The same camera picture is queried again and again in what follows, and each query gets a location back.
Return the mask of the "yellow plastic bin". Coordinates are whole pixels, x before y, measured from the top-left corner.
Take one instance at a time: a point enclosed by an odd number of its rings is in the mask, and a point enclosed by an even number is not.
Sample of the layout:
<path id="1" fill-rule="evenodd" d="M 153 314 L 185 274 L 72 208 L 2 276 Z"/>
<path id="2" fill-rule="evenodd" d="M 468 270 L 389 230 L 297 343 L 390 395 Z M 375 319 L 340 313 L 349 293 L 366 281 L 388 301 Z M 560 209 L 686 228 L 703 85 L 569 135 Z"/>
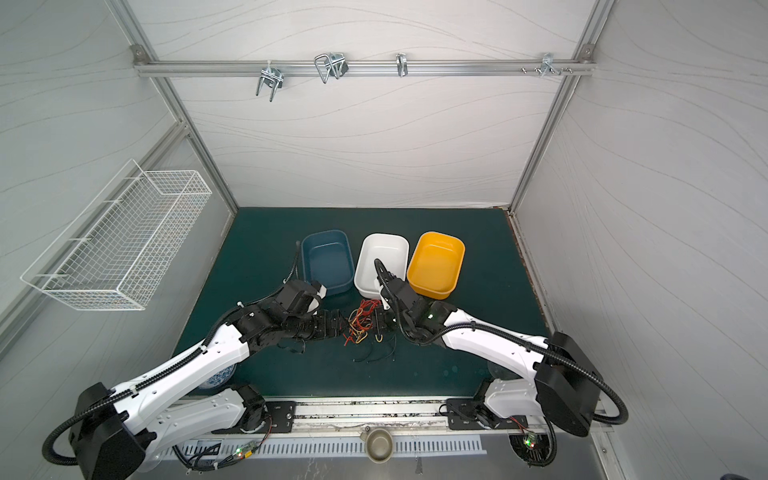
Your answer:
<path id="1" fill-rule="evenodd" d="M 412 255 L 407 281 L 418 294 L 445 300 L 458 284 L 465 252 L 465 244 L 459 238 L 425 232 Z"/>

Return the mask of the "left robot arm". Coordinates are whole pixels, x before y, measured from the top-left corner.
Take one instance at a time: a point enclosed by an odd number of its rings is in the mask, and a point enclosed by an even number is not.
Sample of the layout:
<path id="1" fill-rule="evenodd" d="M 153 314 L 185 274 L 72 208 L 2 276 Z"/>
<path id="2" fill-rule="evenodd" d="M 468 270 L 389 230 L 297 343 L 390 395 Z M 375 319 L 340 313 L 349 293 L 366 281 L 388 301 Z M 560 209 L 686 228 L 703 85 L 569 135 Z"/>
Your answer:
<path id="1" fill-rule="evenodd" d="M 77 466 L 86 479 L 127 479 L 148 470 L 156 454 L 198 435 L 268 427 L 272 416 L 251 385 L 191 403 L 178 401 L 283 339 L 337 336 L 337 321 L 321 308 L 326 294 L 319 281 L 290 274 L 272 294 L 225 312 L 203 340 L 164 364 L 113 388 L 92 385 L 80 394 L 74 414 L 46 437 L 43 458 Z"/>

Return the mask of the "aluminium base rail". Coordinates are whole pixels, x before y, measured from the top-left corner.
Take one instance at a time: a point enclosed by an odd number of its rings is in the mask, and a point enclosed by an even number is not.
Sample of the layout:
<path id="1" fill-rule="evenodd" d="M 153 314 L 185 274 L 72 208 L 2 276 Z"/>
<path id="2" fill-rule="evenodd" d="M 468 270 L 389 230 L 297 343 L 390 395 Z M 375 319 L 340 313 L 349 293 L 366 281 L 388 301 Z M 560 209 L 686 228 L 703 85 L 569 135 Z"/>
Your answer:
<path id="1" fill-rule="evenodd" d="M 346 434 L 367 427 L 396 433 L 438 433 L 449 430 L 449 417 L 441 396 L 296 397 L 284 399 L 292 431 L 308 434 Z"/>

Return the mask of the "blue plastic bin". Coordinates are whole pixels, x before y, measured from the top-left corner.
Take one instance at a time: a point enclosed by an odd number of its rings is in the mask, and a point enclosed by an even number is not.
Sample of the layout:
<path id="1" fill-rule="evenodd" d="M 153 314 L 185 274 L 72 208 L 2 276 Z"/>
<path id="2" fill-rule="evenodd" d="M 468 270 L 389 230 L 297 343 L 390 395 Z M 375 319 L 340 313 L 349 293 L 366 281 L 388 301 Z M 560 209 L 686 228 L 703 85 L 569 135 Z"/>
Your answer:
<path id="1" fill-rule="evenodd" d="M 303 278 L 319 282 L 327 295 L 347 292 L 353 284 L 355 264 L 345 232 L 338 229 L 316 232 L 300 242 Z"/>

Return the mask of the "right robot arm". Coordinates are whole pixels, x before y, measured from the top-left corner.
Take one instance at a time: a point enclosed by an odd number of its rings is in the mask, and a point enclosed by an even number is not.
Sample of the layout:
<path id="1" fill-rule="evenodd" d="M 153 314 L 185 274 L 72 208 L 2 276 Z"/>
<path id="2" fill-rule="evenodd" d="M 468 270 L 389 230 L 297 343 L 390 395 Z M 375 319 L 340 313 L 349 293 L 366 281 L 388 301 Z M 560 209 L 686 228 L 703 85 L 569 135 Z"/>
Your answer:
<path id="1" fill-rule="evenodd" d="M 517 376 L 493 380 L 481 390 L 481 403 L 490 413 L 541 417 L 578 437 L 587 436 L 594 422 L 622 425 L 629 420 L 626 403 L 570 336 L 528 335 L 479 320 L 417 294 L 382 260 L 373 265 L 383 302 L 408 341 L 470 353 Z"/>

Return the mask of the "small metal cup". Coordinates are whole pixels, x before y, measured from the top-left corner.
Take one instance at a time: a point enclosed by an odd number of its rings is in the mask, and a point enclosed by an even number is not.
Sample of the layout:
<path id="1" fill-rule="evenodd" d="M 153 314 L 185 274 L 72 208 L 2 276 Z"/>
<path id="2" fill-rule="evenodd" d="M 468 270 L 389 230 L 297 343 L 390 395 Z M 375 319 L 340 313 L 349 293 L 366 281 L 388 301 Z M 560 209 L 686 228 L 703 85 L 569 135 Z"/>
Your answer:
<path id="1" fill-rule="evenodd" d="M 395 442 L 391 433 L 384 428 L 367 427 L 361 434 L 364 453 L 376 464 L 388 462 L 395 450 Z"/>

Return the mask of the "aluminium crossbar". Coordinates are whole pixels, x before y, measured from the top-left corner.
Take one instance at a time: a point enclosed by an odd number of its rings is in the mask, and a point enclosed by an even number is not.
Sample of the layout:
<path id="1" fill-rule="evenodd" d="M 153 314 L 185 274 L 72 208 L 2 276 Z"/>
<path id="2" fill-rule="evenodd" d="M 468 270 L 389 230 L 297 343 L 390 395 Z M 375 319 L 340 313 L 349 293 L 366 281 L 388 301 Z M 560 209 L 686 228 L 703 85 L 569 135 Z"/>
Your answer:
<path id="1" fill-rule="evenodd" d="M 417 60 L 397 54 L 384 60 L 350 60 L 321 54 L 312 60 L 156 60 L 144 46 L 130 47 L 133 68 L 144 78 L 256 78 L 270 72 L 283 78 L 392 77 L 561 77 L 587 76 L 597 64 L 587 56 L 556 59 L 550 54 L 523 60 Z"/>

